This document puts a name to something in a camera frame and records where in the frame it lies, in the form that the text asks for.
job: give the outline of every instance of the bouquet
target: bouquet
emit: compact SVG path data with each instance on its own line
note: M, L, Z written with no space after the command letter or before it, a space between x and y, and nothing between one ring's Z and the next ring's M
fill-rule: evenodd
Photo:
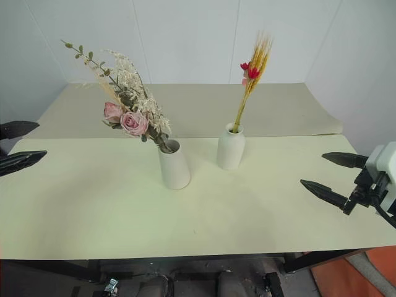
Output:
M245 92L239 106L238 115L236 116L236 121L234 123L232 133L237 133L238 126L241 124L241 117L243 109L245 108L246 101L248 100L248 97L253 92L257 83L260 81L262 74L264 73L271 51L271 46L271 39L269 37L263 37L260 34L257 37L251 61L241 64L241 68L244 71L244 79L242 80L242 85L245 86Z
M165 131L171 132L169 120L128 57L107 51L115 60L115 67L110 68L105 62L95 61L92 51L85 54L82 45L77 49L72 43L62 42L77 53L76 59L83 59L95 72L100 85L113 98L115 103L105 103L106 121L103 122L113 129L123 129L130 136L140 137L142 142L152 139L162 152L173 153L166 144L168 134Z

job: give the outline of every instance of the floor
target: floor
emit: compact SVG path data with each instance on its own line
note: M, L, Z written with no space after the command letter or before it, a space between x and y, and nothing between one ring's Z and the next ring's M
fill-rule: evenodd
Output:
M119 279L118 297L135 297L141 284L159 273L173 279L175 297L215 297L217 275L227 269L238 276L249 297L266 297L270 295L264 291L262 277L265 273L279 272L279 261L269 258L151 263L105 260L101 267L110 274L133 271L133 277L127 273ZM278 275L286 297L320 297L310 270ZM103 288L104 284L83 282L4 261L1 266L2 297L96 297Z
M322 297L396 296L396 246L370 249L312 269Z

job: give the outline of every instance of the cream tabletop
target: cream tabletop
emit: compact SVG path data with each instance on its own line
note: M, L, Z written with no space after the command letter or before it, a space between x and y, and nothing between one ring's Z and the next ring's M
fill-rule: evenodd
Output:
M173 137L218 137L234 121L243 95L241 85L148 85L170 119ZM70 84L26 138L127 137L102 123L111 98L98 84ZM304 84L260 84L242 118L244 134L306 136L342 132Z
M345 196L359 170L321 158L353 152L341 135L248 138L240 167L215 163L217 139L179 140L192 179L172 191L157 148L138 139L24 139L47 150L0 178L3 259L107 259L370 248L396 244L373 208L350 216L299 182Z

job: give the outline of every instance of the vase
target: vase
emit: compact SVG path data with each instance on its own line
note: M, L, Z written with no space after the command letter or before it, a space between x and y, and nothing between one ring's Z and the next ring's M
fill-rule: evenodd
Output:
M239 125L238 132L232 133L233 126L233 123L225 126L225 131L218 139L217 144L217 164L225 170L238 168L246 143L243 127Z
M186 158L177 140L170 139L166 145L172 149L173 153L164 153L158 149L162 180L169 189L182 189L189 184L191 179Z

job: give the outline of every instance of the table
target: table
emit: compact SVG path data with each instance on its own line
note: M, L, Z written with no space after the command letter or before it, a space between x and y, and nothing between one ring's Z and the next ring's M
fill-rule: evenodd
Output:
M272 87L258 89L258 95L263 95L265 88ZM45 149L48 154L35 166L0 179L3 259L137 259L339 249L353 252L396 244L394 230L375 215L374 209L357 207L346 216L300 185L301 178L315 180L348 196L358 174L356 169L342 168L321 158L325 152L354 150L344 136L337 134L341 131L339 121L311 100L313 97L292 104L317 111L320 117L311 113L302 116L297 111L305 109L297 108L294 118L275 121L272 116L273 130L280 135L332 135L249 137L236 171L223 171L215 164L216 138L179 139L192 180L185 189L172 191L161 183L153 144L125 138L117 135L120 131L101 125L98 114L106 97L97 90L97 86L69 86L39 120L41 127L14 147L14 152ZM285 93L279 86L274 90ZM293 98L305 98L301 92L307 92L306 88L297 84L292 90ZM82 98L78 95L81 92L88 93ZM71 113L84 98L90 112L86 113L87 103L82 103ZM254 111L263 107L263 101L252 102ZM292 101L280 96L277 102L274 108L282 110ZM187 122L184 113L174 113L177 121ZM243 123L246 127L259 125L261 129L255 133L270 133L271 129L262 124L263 116L270 113L245 115ZM192 123L202 122L202 116L191 118ZM216 121L218 118L206 117L206 124L199 126L202 134L214 136ZM183 125L174 130L179 136L188 134Z

